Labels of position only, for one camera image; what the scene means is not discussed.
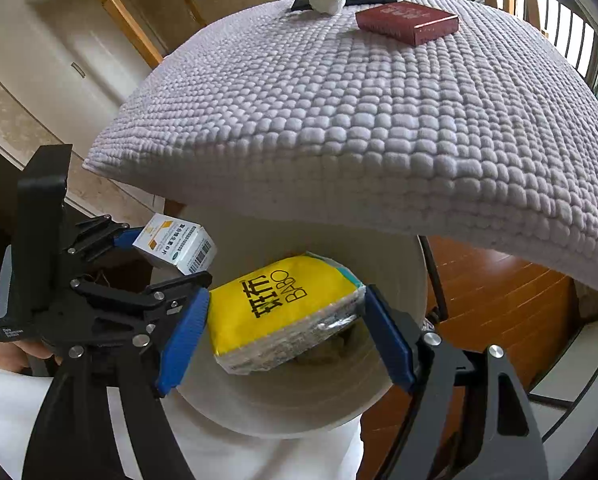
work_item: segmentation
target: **finger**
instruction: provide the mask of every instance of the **finger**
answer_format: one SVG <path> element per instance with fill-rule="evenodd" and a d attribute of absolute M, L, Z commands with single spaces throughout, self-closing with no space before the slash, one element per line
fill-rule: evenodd
<path fill-rule="evenodd" d="M 16 341 L 15 344 L 26 352 L 28 355 L 39 359 L 48 359 L 52 356 L 52 352 L 37 341 Z"/>

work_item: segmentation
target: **white medicine box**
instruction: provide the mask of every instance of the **white medicine box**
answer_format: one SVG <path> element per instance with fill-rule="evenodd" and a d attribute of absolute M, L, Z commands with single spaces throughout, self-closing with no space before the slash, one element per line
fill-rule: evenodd
<path fill-rule="evenodd" d="M 199 224 L 155 214 L 133 246 L 155 267 L 176 267 L 182 274 L 206 270 L 217 247 Z"/>

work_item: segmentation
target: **dark red cardboard box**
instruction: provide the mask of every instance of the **dark red cardboard box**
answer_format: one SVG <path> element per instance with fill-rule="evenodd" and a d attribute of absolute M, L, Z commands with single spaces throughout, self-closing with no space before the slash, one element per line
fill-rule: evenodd
<path fill-rule="evenodd" d="M 411 2 L 396 2 L 360 10 L 357 25 L 413 46 L 459 30 L 459 17 L 445 10 Z"/>

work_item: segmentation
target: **wooden floor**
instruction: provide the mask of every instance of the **wooden floor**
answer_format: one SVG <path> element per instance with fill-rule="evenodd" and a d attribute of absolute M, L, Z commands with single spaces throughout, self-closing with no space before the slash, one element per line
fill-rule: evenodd
<path fill-rule="evenodd" d="M 571 278 L 515 256 L 446 238 L 429 239 L 449 319 L 439 333 L 458 348 L 506 349 L 527 388 L 550 367 L 578 323 Z M 428 284 L 428 309 L 435 306 Z M 458 428 L 463 396 L 457 389 L 444 439 Z M 410 397 L 392 388 L 361 419 L 364 459 L 357 480 L 371 480 L 390 449 Z"/>

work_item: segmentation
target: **yellow package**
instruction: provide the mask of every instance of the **yellow package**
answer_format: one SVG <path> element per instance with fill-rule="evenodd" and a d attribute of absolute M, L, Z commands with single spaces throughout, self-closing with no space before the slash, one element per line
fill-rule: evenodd
<path fill-rule="evenodd" d="M 210 292 L 207 325 L 228 373 L 270 370 L 352 323 L 365 287 L 346 267 L 306 253 Z"/>

